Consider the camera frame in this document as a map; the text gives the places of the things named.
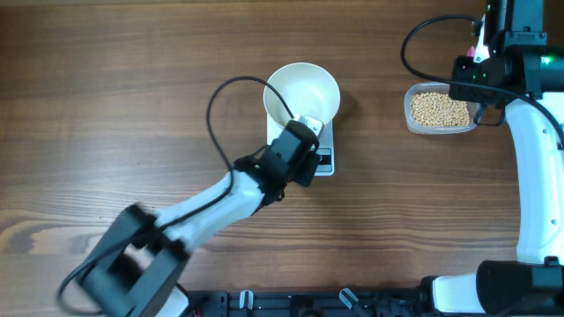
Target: table surface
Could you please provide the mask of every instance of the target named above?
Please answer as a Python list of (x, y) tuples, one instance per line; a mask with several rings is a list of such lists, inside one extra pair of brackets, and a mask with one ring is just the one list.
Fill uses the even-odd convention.
[[(561, 11), (547, 1), (546, 11)], [(507, 126), (416, 136), (405, 35), (479, 1), (215, 1), (0, 10), (0, 315), (57, 316), (54, 291), (126, 206), (167, 206), (225, 174), (204, 124), (213, 90), (294, 62), (338, 81), (336, 173), (230, 225), (182, 276), (191, 290), (414, 286), (514, 260), (516, 158)], [(552, 44), (564, 25), (549, 14)], [(412, 63), (448, 76), (474, 43), (429, 27)], [(212, 125), (229, 158), (266, 141), (263, 87), (229, 86)], [(69, 297), (79, 298), (75, 291)]]

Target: grain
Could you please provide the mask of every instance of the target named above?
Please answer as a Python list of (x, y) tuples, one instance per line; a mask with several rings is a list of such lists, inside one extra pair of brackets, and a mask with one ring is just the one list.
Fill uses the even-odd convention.
[(463, 127), (470, 124), (465, 101), (452, 100), (449, 95), (426, 92), (412, 96), (415, 122), (426, 127)]

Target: cable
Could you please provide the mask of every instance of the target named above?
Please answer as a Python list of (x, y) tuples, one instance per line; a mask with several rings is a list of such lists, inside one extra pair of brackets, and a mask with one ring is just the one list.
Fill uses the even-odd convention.
[[(67, 286), (69, 286), (69, 284), (71, 283), (71, 281), (73, 279), (75, 279), (79, 274), (83, 273), (84, 271), (90, 269), (93, 265), (95, 265), (95, 263), (97, 261), (99, 261), (100, 259), (112, 254), (115, 251), (121, 250), (126, 248), (129, 244), (134, 243), (136, 241), (140, 241), (140, 240), (153, 240), (154, 238), (156, 238), (157, 235), (161, 234), (162, 232), (165, 231), (165, 229), (167, 229), (169, 226), (171, 225), (177, 225), (183, 221), (185, 221), (186, 219), (188, 219), (189, 217), (193, 217), (196, 214), (210, 208), (211, 206), (213, 206), (214, 204), (218, 203), (219, 201), (221, 201), (223, 198), (225, 198), (227, 195), (229, 195), (229, 193), (231, 192), (231, 189), (233, 188), (233, 184), (234, 184), (234, 173), (233, 173), (233, 167), (229, 161), (229, 158), (227, 158), (227, 155), (223, 152), (223, 149), (221, 149), (221, 146), (219, 145), (218, 139), (215, 137), (215, 134), (213, 133), (212, 130), (212, 124), (211, 124), (211, 113), (212, 113), (212, 104), (213, 101), (216, 99), (216, 97), (219, 95), (219, 92), (221, 92), (223, 90), (223, 88), (225, 88), (227, 85), (232, 84), (234, 82), (237, 81), (242, 81), (242, 80), (250, 80), (250, 81), (256, 81), (257, 83), (263, 84), (265, 86), (267, 86), (268, 88), (270, 88), (276, 95), (277, 97), (280, 99), (280, 101), (282, 102), (282, 105), (284, 106), (284, 108), (286, 109), (286, 111), (288, 112), (288, 114), (290, 115), (290, 117), (293, 118), (293, 114), (290, 111), (290, 108), (288, 107), (288, 105), (286, 104), (286, 102), (284, 101), (284, 98), (282, 98), (282, 95), (280, 95), (280, 93), (278, 93), (278, 91), (272, 87), (272, 85), (268, 84), (267, 82), (265, 82), (264, 80), (262, 80), (261, 78), (257, 78), (257, 77), (252, 77), (252, 76), (240, 76), (240, 77), (235, 77), (235, 78), (231, 78), (229, 80), (227, 80), (225, 83), (223, 83), (220, 87), (218, 87), (216, 89), (216, 91), (213, 93), (213, 95), (210, 98), (210, 102), (208, 103), (208, 107), (207, 107), (207, 111), (205, 114), (205, 122), (207, 124), (207, 128), (208, 128), (208, 133), (210, 134), (210, 139), (213, 142), (213, 145), (215, 145), (216, 150), (218, 150), (219, 155), (221, 156), (221, 159), (223, 160), (223, 162), (226, 164), (227, 167), (227, 171), (229, 172), (229, 186), (227, 186), (227, 188), (223, 191), (223, 193), (221, 193), (221, 195), (217, 196), (216, 198), (214, 198), (213, 200), (211, 200), (210, 202), (206, 203), (205, 205), (196, 208), (195, 210), (187, 213), (186, 215), (179, 217), (175, 220), (172, 220), (158, 228), (156, 228), (153, 231), (149, 231), (149, 232), (145, 232), (143, 234), (140, 235), (134, 235), (131, 236), (129, 238), (127, 238), (126, 240), (122, 240), (119, 241), (117, 243), (115, 243), (112, 247), (109, 247), (108, 249), (104, 250), (103, 252), (101, 252), (98, 256), (93, 257), (91, 259), (88, 259), (84, 262), (82, 262), (82, 264), (80, 264), (79, 266), (77, 266), (59, 285), (57, 291), (56, 291), (56, 303), (59, 305), (59, 307), (65, 311), (68, 314), (73, 314), (73, 315), (80, 315), (80, 316), (98, 316), (102, 314), (102, 311), (95, 311), (95, 312), (87, 312), (87, 311), (81, 311), (78, 310), (77, 308), (73, 308), (70, 305), (68, 305), (63, 298), (63, 293), (64, 290), (67, 288)], [(262, 151), (264, 148), (266, 147), (263, 146), (261, 147), (258, 151), (255, 152), (255, 154), (253, 154), (253, 156), (255, 156), (256, 154), (258, 154), (260, 151)]]
[(558, 138), (560, 139), (560, 143), (557, 144), (558, 149), (563, 150), (564, 149), (564, 130), (560, 127), (560, 123), (556, 120), (556, 118), (554, 118), (554, 116), (550, 113), (550, 111), (548, 111), (538, 101), (533, 100), (533, 99), (531, 99), (527, 96), (523, 96), (521, 94), (518, 94), (516, 92), (511, 92), (509, 90), (498, 88), (498, 87), (492, 87), (492, 86), (488, 86), (488, 85), (478, 85), (478, 84), (472, 84), (472, 83), (465, 83), (465, 82), (460, 82), (460, 81), (456, 81), (456, 80), (450, 80), (450, 79), (447, 79), (447, 78), (428, 75), (424, 72), (415, 70), (407, 62), (407, 60), (405, 59), (405, 48), (407, 48), (407, 44), (412, 39), (412, 37), (417, 32), (419, 32), (421, 29), (425, 28), (426, 26), (432, 25), (433, 23), (436, 23), (436, 22), (439, 22), (439, 21), (448, 20), (448, 19), (470, 20), (475, 25), (481, 22), (481, 21), (475, 19), (472, 16), (468, 16), (468, 15), (464, 15), (464, 14), (450, 14), (450, 15), (444, 15), (444, 16), (440, 16), (440, 17), (436, 17), (436, 18), (431, 18), (431, 19), (419, 24), (418, 26), (415, 26), (415, 28), (413, 28), (407, 34), (407, 36), (405, 37), (404, 43), (402, 43), (402, 48), (401, 48), (401, 51), (399, 53), (399, 56), (402, 60), (402, 64), (405, 66), (405, 68), (408, 71), (410, 71), (413, 75), (427, 79), (427, 80), (432, 80), (432, 81), (436, 81), (436, 82), (440, 82), (440, 83), (444, 83), (444, 84), (449, 84), (449, 85), (461, 85), (461, 86), (466, 86), (466, 87), (471, 87), (471, 88), (486, 89), (486, 90), (489, 90), (489, 91), (492, 91), (492, 92), (497, 92), (497, 93), (502, 93), (502, 94), (508, 95), (510, 97), (522, 100), (522, 101), (530, 104), (531, 106), (535, 107), (554, 127), (554, 129), (556, 130), (556, 134), (558, 135)]

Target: green light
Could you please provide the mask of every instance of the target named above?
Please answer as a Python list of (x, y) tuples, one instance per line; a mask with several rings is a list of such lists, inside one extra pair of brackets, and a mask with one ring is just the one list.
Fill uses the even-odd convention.
[(553, 58), (551, 56), (540, 56), (540, 63), (544, 65), (548, 65), (549, 63), (553, 62)]

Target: wooden tabletop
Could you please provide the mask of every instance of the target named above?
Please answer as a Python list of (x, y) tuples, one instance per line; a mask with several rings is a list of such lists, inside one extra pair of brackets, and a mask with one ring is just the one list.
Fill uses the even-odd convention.
[[(561, 11), (547, 1), (547, 12)], [(189, 290), (414, 286), (514, 260), (519, 192), (507, 126), (416, 136), (399, 61), (405, 35), (480, 1), (216, 1), (0, 10), (0, 316), (57, 316), (57, 285), (128, 205), (189, 198), (225, 168), (204, 124), (214, 89), (310, 62), (338, 81), (336, 173), (227, 227), (199, 248)], [(546, 17), (552, 44), (564, 25)], [(409, 59), (448, 76), (475, 42), (429, 27)], [(214, 105), (229, 158), (265, 144), (263, 87)], [(69, 291), (69, 297), (78, 297)]]

